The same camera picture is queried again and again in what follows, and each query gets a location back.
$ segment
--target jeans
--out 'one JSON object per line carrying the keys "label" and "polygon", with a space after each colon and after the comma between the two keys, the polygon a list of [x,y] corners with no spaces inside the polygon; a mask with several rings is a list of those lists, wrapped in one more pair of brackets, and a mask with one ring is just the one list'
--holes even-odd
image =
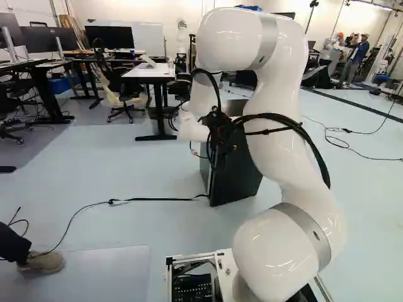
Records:
{"label": "jeans", "polygon": [[338,86],[342,86],[344,80],[346,80],[346,79],[347,79],[347,83],[351,83],[354,79],[355,73],[357,72],[359,66],[360,66],[360,63],[353,62],[352,60],[348,60],[346,62],[346,65],[344,66],[343,72],[339,79]]}
{"label": "jeans", "polygon": [[0,257],[8,262],[25,264],[32,243],[0,222]]}

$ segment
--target beige shoe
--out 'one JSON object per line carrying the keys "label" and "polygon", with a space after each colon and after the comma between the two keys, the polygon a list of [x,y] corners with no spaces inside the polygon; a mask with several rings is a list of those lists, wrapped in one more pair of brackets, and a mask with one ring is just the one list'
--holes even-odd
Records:
{"label": "beige shoe", "polygon": [[17,264],[18,270],[38,271],[44,274],[59,272],[64,267],[64,259],[60,253],[50,252],[41,255],[43,252],[30,252],[25,265]]}

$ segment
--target blue object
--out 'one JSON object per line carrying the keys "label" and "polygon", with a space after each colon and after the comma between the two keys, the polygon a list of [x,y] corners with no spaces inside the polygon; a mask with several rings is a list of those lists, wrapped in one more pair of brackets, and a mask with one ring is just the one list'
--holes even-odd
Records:
{"label": "blue object", "polygon": [[360,44],[358,44],[358,50],[357,50],[357,54],[355,55],[353,62],[354,63],[361,63],[364,58],[366,53],[369,51],[370,49],[370,43],[369,42],[361,42]]}
{"label": "blue object", "polygon": [[259,6],[237,5],[236,8],[250,9],[252,11],[263,11]]}
{"label": "blue object", "polygon": [[70,89],[69,80],[66,77],[61,79],[49,79],[49,83],[54,94],[61,94]]}

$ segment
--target black office chair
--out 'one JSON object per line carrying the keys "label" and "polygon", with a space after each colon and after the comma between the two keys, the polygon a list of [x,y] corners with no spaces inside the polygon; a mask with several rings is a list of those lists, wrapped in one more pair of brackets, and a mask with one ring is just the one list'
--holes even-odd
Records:
{"label": "black office chair", "polygon": [[0,138],[9,138],[22,145],[24,143],[23,138],[12,133],[27,129],[27,125],[18,119],[7,120],[8,115],[15,112],[19,106],[21,106],[21,102],[17,99],[9,98],[4,85],[0,85]]}
{"label": "black office chair", "polygon": [[127,102],[133,98],[138,98],[140,93],[144,92],[144,88],[140,84],[125,85],[122,81],[122,75],[129,71],[130,68],[117,67],[112,69],[103,55],[105,47],[100,38],[94,39],[93,48],[98,66],[101,69],[102,74],[110,82],[108,85],[109,90],[119,93],[119,100],[123,103],[122,108],[112,108],[111,115],[108,116],[106,121],[110,123],[112,118],[125,113],[129,118],[129,122],[133,123],[130,111],[138,111],[145,114],[145,109],[135,108],[134,105],[127,106]]}

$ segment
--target ceiling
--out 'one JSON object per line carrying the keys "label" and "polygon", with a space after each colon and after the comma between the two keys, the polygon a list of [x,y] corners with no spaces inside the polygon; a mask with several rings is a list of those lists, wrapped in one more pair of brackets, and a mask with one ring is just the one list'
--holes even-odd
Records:
{"label": "ceiling", "polygon": [[363,2],[375,3],[390,8],[403,10],[403,0],[363,0]]}

